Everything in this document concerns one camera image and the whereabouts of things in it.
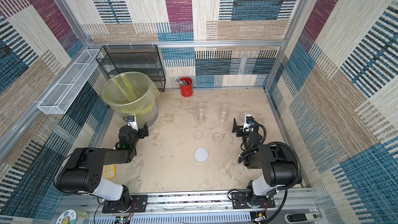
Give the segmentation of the small plastic jar with rice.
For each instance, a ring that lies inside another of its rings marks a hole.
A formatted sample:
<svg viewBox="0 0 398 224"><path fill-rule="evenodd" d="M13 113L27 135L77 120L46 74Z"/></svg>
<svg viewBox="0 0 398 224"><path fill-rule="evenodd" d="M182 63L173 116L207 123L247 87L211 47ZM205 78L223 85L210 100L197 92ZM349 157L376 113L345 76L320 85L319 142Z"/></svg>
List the small plastic jar with rice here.
<svg viewBox="0 0 398 224"><path fill-rule="evenodd" d="M205 106L204 103L200 102L200 103L197 104L197 117L198 117L198 120L204 121L206 119L205 110L206 110L206 106Z"/></svg>

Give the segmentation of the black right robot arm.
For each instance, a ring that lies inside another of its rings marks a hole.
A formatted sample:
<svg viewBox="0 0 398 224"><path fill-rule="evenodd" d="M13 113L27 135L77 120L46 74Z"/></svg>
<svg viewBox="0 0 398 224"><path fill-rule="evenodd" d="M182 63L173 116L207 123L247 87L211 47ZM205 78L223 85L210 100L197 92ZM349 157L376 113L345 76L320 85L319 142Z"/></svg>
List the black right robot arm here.
<svg viewBox="0 0 398 224"><path fill-rule="evenodd" d="M248 169L260 169L259 178L251 180L245 190L227 193L234 209L252 208L251 222L269 224L282 211L288 190L302 181L302 167L295 150L283 142L266 143L267 131L250 114L241 125L233 121L232 133L242 138L238 163Z"/></svg>

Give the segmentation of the grey bin with yellow bag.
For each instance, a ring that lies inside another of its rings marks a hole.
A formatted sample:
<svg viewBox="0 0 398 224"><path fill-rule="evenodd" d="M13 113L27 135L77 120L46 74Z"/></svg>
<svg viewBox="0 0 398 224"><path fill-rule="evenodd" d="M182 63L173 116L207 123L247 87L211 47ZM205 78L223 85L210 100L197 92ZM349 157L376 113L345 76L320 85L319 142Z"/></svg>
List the grey bin with yellow bag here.
<svg viewBox="0 0 398 224"><path fill-rule="evenodd" d="M101 97L121 118L136 116L137 126L152 126L158 118L156 99L160 95L155 83L144 73L119 74L104 85Z"/></svg>

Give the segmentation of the medium plastic jar with rice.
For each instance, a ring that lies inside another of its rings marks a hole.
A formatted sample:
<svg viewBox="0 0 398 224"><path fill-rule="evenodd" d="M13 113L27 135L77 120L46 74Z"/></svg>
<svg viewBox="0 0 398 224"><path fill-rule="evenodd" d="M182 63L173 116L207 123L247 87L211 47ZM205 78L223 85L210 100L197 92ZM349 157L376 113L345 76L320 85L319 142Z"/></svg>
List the medium plastic jar with rice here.
<svg viewBox="0 0 398 224"><path fill-rule="evenodd" d="M228 120L229 111L230 111L230 107L229 107L228 104L223 103L223 104L220 105L220 107L219 107L219 120L221 122L226 122Z"/></svg>

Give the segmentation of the clear small jar lid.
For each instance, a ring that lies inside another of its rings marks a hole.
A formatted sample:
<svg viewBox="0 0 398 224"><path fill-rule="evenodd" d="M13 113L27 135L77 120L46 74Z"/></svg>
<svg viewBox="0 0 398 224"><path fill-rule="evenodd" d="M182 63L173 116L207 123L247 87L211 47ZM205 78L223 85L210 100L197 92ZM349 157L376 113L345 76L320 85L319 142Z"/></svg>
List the clear small jar lid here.
<svg viewBox="0 0 398 224"><path fill-rule="evenodd" d="M203 138L203 132L202 131L195 131L193 134L193 137L196 140L201 140Z"/></svg>

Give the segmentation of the clear medium jar lid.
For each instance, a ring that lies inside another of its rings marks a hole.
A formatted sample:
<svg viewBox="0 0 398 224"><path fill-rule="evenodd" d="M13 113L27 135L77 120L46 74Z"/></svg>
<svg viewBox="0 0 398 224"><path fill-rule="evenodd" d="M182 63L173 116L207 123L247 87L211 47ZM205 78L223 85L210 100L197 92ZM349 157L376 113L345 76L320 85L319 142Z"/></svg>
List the clear medium jar lid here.
<svg viewBox="0 0 398 224"><path fill-rule="evenodd" d="M224 135L222 133L216 132L212 135L212 140L214 143L220 144L224 139Z"/></svg>

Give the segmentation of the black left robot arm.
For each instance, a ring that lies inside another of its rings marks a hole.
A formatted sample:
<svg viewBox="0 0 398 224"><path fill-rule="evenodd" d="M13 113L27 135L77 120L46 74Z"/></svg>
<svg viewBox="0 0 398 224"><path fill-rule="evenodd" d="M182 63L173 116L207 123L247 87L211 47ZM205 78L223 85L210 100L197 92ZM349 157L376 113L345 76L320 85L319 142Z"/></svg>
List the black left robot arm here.
<svg viewBox="0 0 398 224"><path fill-rule="evenodd" d="M89 194L104 200L103 214L133 215L146 210L148 196L131 195L126 185L102 176L103 167L131 163L137 155L138 140L149 136L148 126L134 129L125 125L119 130L119 142L110 148L76 148L65 166L55 171L54 184L67 194Z"/></svg>

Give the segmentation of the large plastic jar of rice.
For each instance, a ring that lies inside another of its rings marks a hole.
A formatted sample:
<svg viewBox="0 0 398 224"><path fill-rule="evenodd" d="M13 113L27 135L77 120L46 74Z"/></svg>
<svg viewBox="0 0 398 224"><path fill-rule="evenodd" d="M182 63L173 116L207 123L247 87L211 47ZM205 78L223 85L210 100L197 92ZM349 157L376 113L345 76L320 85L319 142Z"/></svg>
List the large plastic jar of rice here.
<svg viewBox="0 0 398 224"><path fill-rule="evenodd" d="M239 125L243 125L243 124L245 123L245 121L246 121L246 114L247 114L247 113L245 113L245 112L242 112L242 113L239 114L238 119L237 119L237 123L238 123Z"/></svg>

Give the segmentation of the patterned white jar lid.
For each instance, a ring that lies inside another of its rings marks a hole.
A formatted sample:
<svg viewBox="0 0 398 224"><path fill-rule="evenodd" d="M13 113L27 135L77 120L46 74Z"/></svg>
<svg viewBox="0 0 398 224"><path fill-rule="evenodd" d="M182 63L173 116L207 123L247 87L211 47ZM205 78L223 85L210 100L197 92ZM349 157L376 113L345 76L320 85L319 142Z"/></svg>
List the patterned white jar lid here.
<svg viewBox="0 0 398 224"><path fill-rule="evenodd" d="M205 147L198 147L193 155L197 162L206 162L209 158L209 151Z"/></svg>

